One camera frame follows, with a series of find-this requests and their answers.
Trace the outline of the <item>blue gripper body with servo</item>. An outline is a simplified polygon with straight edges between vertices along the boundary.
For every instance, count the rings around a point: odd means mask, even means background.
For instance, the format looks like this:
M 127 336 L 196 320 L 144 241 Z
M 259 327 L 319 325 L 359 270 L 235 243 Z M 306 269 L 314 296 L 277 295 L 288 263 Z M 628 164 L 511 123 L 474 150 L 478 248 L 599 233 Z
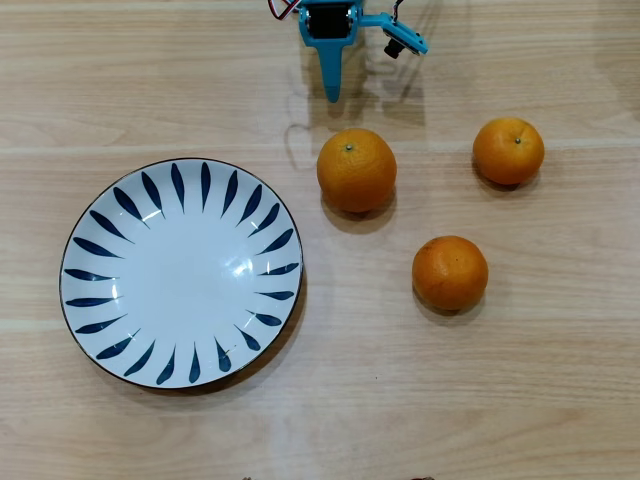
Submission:
M 358 31 L 361 0 L 301 2 L 301 35 L 304 39 L 350 39 Z

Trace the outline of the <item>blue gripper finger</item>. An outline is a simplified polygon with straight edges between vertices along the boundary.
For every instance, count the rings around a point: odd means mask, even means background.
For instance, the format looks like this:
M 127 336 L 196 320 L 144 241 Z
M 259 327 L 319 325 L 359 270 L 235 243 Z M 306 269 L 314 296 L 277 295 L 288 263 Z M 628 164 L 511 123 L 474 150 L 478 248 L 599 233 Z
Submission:
M 301 34 L 301 8 L 299 30 Z M 307 47 L 316 49 L 325 95 L 329 102 L 336 103 L 341 91 L 342 50 L 354 43 L 356 35 L 350 39 L 304 39 L 303 37 L 302 39 Z

